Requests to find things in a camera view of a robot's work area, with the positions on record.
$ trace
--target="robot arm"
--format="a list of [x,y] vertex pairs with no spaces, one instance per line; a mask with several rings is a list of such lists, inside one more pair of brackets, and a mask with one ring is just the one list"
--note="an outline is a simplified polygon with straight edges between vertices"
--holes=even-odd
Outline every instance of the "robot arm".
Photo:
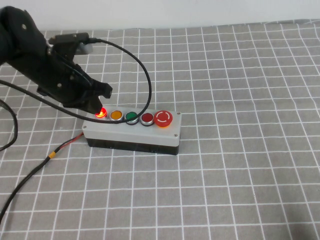
[[99,96],[110,98],[112,88],[92,79],[73,62],[89,44],[88,33],[57,35],[47,44],[28,12],[7,6],[0,9],[0,65],[7,62],[38,85],[38,93],[75,108],[96,114]]

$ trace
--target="dark red button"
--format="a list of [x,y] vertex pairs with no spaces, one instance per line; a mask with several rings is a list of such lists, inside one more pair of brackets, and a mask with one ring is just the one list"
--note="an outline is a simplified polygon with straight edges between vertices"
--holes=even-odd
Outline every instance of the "dark red button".
[[140,122],[143,126],[149,127],[154,124],[154,116],[147,112],[140,117]]

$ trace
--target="white wall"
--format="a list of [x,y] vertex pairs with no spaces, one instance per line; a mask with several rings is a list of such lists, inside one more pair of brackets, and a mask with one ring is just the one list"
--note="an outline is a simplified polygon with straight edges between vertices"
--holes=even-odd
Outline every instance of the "white wall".
[[320,19],[320,0],[1,0],[41,30],[199,27]]

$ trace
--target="gray grid cloth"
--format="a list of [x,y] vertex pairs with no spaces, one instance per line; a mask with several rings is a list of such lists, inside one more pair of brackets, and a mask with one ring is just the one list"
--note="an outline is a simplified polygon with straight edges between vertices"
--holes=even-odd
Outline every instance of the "gray grid cloth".
[[[88,32],[145,63],[150,108],[182,113],[179,155],[90,148],[81,138],[23,187],[1,240],[319,240],[319,25]],[[113,87],[103,104],[144,106],[147,81],[129,56],[97,44],[75,60]],[[8,65],[0,78],[37,89]],[[4,86],[0,97],[19,122],[17,142],[0,153],[2,206],[82,121]],[[3,145],[13,121],[3,109],[0,118]]]

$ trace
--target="yellow button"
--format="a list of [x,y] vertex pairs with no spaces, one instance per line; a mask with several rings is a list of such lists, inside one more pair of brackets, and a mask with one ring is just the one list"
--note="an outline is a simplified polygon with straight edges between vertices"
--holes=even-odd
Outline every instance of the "yellow button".
[[121,120],[123,118],[123,114],[121,111],[116,110],[110,114],[110,118],[112,120]]

